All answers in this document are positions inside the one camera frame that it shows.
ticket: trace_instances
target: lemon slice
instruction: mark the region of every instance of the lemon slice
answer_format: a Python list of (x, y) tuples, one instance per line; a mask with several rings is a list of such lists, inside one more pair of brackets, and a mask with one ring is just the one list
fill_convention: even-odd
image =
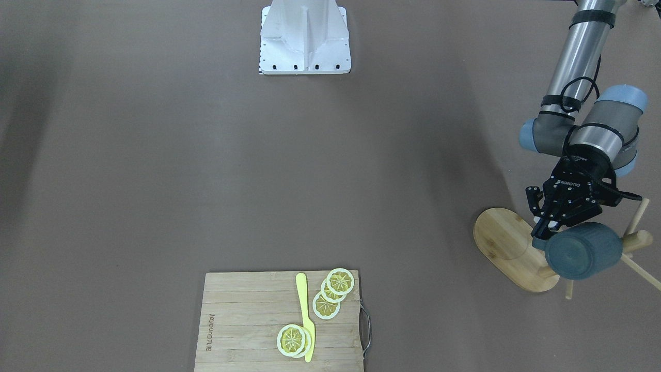
[(305, 333), (305, 347), (303, 348), (303, 351), (293, 356), (292, 358), (304, 357), (305, 354), (310, 351), (310, 347), (312, 346), (312, 335), (310, 334), (310, 331), (308, 331), (305, 327), (301, 328), (303, 328), (303, 333)]
[(298, 355), (305, 347), (305, 331), (296, 324), (287, 324), (278, 333), (278, 350), (286, 357)]
[(341, 302), (346, 298), (346, 295), (336, 295), (331, 290), (329, 287), (326, 285), (326, 279), (324, 279), (323, 282), (321, 282), (321, 296), (328, 302), (332, 302), (334, 304)]
[(312, 300), (312, 303), (315, 305), (312, 310), (314, 310), (315, 314), (321, 319), (333, 319), (340, 311), (340, 303), (326, 301), (326, 299), (321, 296), (321, 292), (317, 293), (315, 299)]
[(326, 276), (329, 291), (338, 296), (346, 295), (354, 288), (354, 276), (347, 269), (333, 269)]

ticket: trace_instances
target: wooden cutting board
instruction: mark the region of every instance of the wooden cutting board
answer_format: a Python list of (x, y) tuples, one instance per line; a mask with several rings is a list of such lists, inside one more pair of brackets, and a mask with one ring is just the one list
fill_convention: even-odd
[(280, 328), (303, 324), (296, 274), (307, 275), (308, 303), (328, 271), (208, 273), (204, 283), (195, 372), (363, 372), (360, 343), (360, 283), (330, 320), (309, 306), (317, 338), (310, 363), (282, 355), (276, 347)]

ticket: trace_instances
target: gray floor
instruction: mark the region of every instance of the gray floor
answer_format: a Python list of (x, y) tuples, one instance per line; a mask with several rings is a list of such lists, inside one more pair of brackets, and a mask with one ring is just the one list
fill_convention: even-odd
[[(353, 70), (257, 74), (265, 1), (0, 4), (0, 371), (191, 371), (204, 273), (359, 269), (367, 371), (658, 371), (623, 264), (544, 295), (471, 236), (555, 159), (518, 147), (575, 6), (343, 0)], [(661, 22), (630, 1), (600, 87), (649, 97), (620, 186), (661, 234)], [(598, 220), (623, 231), (635, 203)], [(634, 259), (661, 277), (658, 244)]]

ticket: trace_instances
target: cutting board handle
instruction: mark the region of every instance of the cutting board handle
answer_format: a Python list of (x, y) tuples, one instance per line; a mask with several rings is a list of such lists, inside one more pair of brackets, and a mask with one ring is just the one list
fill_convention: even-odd
[(365, 314), (364, 319), (367, 322), (366, 328), (367, 328), (367, 343), (363, 343), (363, 327), (362, 327), (362, 320), (363, 318), (358, 319), (358, 331), (360, 333), (360, 344), (363, 347), (363, 359), (365, 359), (365, 356), (368, 353), (368, 349), (371, 346), (371, 319), (369, 318), (369, 312), (365, 308), (365, 305), (363, 304), (363, 299), (360, 299), (360, 312)]

